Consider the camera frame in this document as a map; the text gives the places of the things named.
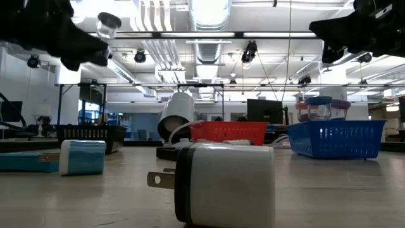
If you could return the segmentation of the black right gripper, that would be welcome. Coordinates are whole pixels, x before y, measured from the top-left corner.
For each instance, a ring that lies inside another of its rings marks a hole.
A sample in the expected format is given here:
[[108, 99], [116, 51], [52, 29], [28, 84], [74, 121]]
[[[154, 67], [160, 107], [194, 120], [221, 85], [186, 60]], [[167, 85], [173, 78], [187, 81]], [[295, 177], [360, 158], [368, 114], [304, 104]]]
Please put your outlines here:
[[353, 8], [346, 16], [309, 24], [324, 42], [323, 63], [341, 59], [344, 51], [405, 58], [405, 0], [354, 0]]

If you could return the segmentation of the black aluminium rig frame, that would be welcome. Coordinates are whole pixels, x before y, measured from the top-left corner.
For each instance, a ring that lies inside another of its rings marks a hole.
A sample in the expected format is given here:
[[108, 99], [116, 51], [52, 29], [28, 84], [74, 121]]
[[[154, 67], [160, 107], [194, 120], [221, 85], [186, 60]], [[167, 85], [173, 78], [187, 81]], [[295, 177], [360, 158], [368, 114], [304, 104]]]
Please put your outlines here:
[[[177, 41], [181, 40], [189, 45], [195, 44], [228, 44], [236, 40], [246, 41], [315, 41], [317, 38], [311, 32], [119, 32], [116, 38], [118, 41]], [[405, 63], [396, 66], [390, 70], [378, 73], [368, 79], [360, 80], [359, 82], [331, 82], [326, 83], [322, 81], [312, 82], [307, 84], [298, 83], [298, 77], [293, 75], [285, 82], [278, 83], [276, 80], [270, 78], [268, 74], [264, 79], [258, 83], [230, 83], [209, 79], [194, 79], [192, 82], [186, 79], [179, 79], [178, 75], [181, 70], [169, 69], [166, 71], [168, 74], [162, 82], [150, 82], [145, 80], [136, 79], [134, 74], [130, 73], [121, 63], [116, 60], [110, 60], [108, 69], [120, 78], [124, 79], [123, 83], [95, 83], [95, 82], [78, 82], [78, 87], [102, 87], [102, 104], [107, 103], [107, 92], [111, 87], [133, 87], [138, 89], [146, 97], [151, 97], [154, 102], [158, 100], [158, 89], [173, 89], [180, 91], [182, 89], [189, 90], [191, 88], [207, 88], [225, 94], [229, 92], [272, 92], [273, 95], [280, 101], [285, 100], [286, 92], [301, 92], [306, 94], [308, 92], [325, 89], [327, 87], [337, 87], [351, 89], [353, 94], [361, 94], [366, 91], [380, 91], [389, 89], [405, 89], [405, 78], [391, 80], [389, 82], [378, 83], [377, 79], [384, 76], [399, 73], [405, 70]]]

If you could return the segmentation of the black background monitor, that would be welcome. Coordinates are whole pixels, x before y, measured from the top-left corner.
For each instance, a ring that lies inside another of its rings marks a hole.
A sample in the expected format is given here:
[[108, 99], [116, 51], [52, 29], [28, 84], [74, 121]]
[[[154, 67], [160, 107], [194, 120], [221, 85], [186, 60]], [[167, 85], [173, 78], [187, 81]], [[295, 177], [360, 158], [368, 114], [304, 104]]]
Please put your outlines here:
[[282, 102], [263, 99], [248, 99], [247, 120], [249, 122], [283, 124]]

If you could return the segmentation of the white charger black band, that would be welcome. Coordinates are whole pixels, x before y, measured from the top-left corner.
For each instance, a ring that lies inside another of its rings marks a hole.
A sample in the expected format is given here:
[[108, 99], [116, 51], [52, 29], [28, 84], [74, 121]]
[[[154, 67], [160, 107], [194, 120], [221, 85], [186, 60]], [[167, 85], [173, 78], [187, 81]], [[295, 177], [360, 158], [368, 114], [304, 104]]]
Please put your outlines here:
[[269, 146], [196, 143], [176, 167], [149, 172], [147, 185], [174, 191], [175, 215], [188, 225], [275, 228], [275, 155]]

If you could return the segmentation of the teal power bank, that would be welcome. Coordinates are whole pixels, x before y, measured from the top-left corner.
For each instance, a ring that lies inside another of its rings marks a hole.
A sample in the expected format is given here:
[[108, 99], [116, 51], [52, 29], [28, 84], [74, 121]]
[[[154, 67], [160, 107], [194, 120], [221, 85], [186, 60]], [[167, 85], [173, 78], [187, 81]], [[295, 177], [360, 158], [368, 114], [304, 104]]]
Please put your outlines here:
[[40, 153], [0, 153], [0, 172], [59, 171], [58, 161], [41, 161]]

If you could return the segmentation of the white cylindrical lamp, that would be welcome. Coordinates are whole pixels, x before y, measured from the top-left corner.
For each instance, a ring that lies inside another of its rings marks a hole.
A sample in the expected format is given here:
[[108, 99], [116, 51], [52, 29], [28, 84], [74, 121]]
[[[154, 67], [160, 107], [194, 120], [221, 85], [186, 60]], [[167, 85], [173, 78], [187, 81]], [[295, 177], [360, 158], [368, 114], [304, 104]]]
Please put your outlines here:
[[186, 92], [173, 93], [165, 105], [158, 123], [158, 134], [168, 142], [171, 133], [179, 126], [195, 120], [194, 99]]

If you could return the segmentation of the silver ventilation duct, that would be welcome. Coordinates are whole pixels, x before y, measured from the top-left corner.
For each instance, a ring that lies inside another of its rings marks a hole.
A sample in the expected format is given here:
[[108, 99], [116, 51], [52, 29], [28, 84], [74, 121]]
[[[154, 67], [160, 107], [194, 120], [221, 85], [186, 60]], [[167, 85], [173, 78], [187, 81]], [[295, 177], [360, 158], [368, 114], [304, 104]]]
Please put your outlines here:
[[[225, 31], [230, 20], [232, 0], [188, 0], [189, 22], [192, 30], [200, 32]], [[195, 44], [197, 60], [215, 64], [220, 59], [223, 44]]]

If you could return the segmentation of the pink hourglass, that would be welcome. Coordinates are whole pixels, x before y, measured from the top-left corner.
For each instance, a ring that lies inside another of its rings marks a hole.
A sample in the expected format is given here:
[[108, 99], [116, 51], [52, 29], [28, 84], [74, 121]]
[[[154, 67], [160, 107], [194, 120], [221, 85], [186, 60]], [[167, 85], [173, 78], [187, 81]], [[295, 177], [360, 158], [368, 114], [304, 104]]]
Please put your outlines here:
[[297, 110], [297, 119], [299, 122], [310, 121], [308, 117], [308, 106], [304, 102], [297, 102], [295, 104]]

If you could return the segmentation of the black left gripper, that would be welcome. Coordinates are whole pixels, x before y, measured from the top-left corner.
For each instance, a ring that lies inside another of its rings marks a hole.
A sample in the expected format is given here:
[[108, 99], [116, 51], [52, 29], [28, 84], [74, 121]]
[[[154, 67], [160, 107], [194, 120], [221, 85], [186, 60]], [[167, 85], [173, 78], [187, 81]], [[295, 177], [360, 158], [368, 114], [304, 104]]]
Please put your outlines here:
[[80, 63], [106, 66], [111, 58], [108, 44], [83, 30], [74, 31], [74, 53], [83, 54], [79, 62], [62, 48], [73, 14], [70, 0], [0, 0], [0, 41], [46, 51], [72, 71]]

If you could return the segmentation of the black plastic basket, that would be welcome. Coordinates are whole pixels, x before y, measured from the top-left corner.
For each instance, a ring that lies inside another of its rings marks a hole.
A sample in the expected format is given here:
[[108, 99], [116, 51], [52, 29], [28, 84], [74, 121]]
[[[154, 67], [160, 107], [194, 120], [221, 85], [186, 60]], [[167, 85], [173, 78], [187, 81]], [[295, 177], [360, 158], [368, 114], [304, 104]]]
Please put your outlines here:
[[127, 129], [118, 125], [57, 125], [59, 143], [65, 140], [104, 141], [107, 155], [123, 147]]

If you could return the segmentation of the black background rig frame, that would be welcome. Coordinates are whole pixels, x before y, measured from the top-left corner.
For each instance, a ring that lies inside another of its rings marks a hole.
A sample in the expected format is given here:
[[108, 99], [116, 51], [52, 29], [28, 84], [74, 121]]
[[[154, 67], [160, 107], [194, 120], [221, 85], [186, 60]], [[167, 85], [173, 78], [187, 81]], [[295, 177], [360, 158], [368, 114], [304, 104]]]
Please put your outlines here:
[[55, 84], [56, 87], [59, 87], [59, 96], [58, 96], [58, 120], [57, 124], [60, 124], [61, 118], [61, 106], [63, 103], [63, 95], [72, 87], [95, 87], [101, 86], [104, 88], [103, 95], [102, 95], [102, 114], [105, 113], [105, 104], [107, 98], [107, 88], [108, 87], [176, 87], [179, 91], [181, 87], [196, 87], [196, 88], [203, 88], [203, 87], [220, 87], [221, 93], [220, 95], [224, 97], [225, 95], [225, 84], [203, 84], [203, 83], [196, 83], [196, 84], [100, 84], [100, 83], [78, 83], [78, 84]]

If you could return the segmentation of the red plastic basket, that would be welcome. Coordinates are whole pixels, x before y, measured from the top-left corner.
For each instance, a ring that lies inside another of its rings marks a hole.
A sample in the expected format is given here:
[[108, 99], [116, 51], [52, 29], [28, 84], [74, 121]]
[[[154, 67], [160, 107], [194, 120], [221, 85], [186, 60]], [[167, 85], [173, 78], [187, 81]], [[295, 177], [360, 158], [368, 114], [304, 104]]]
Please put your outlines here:
[[207, 140], [217, 143], [223, 141], [248, 140], [261, 146], [267, 128], [265, 122], [201, 122], [190, 126], [193, 141]]

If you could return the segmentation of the teal white USB charger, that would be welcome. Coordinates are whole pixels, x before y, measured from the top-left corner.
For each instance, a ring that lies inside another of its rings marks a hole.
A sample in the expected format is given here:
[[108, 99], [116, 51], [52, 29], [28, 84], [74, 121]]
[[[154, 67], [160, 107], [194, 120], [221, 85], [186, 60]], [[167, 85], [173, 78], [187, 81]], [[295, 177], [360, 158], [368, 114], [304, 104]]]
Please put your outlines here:
[[59, 174], [95, 175], [104, 172], [106, 143], [92, 140], [64, 140], [59, 154]]

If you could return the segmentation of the black hourglass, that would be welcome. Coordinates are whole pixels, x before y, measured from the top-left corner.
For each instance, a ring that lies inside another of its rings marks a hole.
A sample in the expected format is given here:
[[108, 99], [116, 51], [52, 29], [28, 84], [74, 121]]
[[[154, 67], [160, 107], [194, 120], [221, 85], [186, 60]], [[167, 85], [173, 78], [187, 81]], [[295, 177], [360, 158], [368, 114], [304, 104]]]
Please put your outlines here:
[[108, 44], [116, 37], [117, 30], [121, 27], [122, 21], [115, 15], [101, 12], [97, 16], [96, 35], [97, 38]]

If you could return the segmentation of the blue plastic basket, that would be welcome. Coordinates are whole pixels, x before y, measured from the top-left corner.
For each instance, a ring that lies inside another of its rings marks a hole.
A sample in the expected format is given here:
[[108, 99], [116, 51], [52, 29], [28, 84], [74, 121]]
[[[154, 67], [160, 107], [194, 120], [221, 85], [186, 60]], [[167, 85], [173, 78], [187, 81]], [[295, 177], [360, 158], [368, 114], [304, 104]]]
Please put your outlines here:
[[319, 120], [287, 126], [293, 152], [318, 159], [374, 159], [384, 120]]

